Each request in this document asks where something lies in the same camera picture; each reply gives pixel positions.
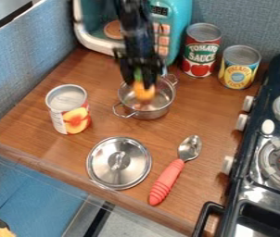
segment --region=tomato sauce can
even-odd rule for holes
[[[234,45],[223,51],[219,81],[230,89],[248,88],[254,81],[261,54],[246,45]]]
[[[76,134],[84,131],[91,123],[87,92],[74,84],[60,85],[45,97],[52,123],[62,134]]]
[[[221,40],[221,31],[212,24],[196,23],[187,27],[182,70],[192,77],[209,76],[214,70]]]

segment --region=metal lid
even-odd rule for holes
[[[233,45],[223,51],[225,60],[237,65],[252,65],[261,61],[258,50],[246,45]]]
[[[221,30],[209,23],[195,23],[186,29],[186,33],[200,42],[216,41],[221,39]]]
[[[109,188],[128,189],[151,170],[152,157],[138,141],[112,137],[97,144],[86,159],[89,176]]]
[[[45,103],[50,109],[71,111],[80,107],[86,100],[87,92],[83,87],[74,84],[60,85],[50,91]]]

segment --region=metal pot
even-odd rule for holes
[[[125,119],[130,117],[145,120],[160,118],[166,115],[170,110],[170,106],[176,95],[175,86],[177,83],[178,80],[172,74],[161,77],[157,82],[158,93],[155,98],[150,104],[141,106],[140,109],[134,108],[139,102],[134,96],[132,87],[123,83],[118,90],[120,102],[112,107],[113,113]],[[118,106],[124,108],[125,114],[121,114],[117,111]]]

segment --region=black stove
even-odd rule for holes
[[[215,236],[280,237],[280,55],[244,108],[249,113],[236,125],[244,132],[243,142],[223,169],[230,178],[227,203],[205,204],[193,236],[202,236],[208,216],[217,213],[221,221]]]

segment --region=stove knob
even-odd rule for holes
[[[240,114],[235,125],[235,129],[239,131],[243,131],[246,127],[248,115]]]
[[[252,105],[253,105],[254,97],[247,95],[245,100],[244,100],[244,105],[242,105],[242,110],[245,112],[249,112]]]
[[[225,156],[222,165],[222,173],[225,175],[229,175],[232,170],[232,166],[234,163],[234,158],[232,156]]]
[[[261,131],[265,135],[270,135],[271,133],[274,132],[274,122],[272,120],[266,119],[261,126]]]

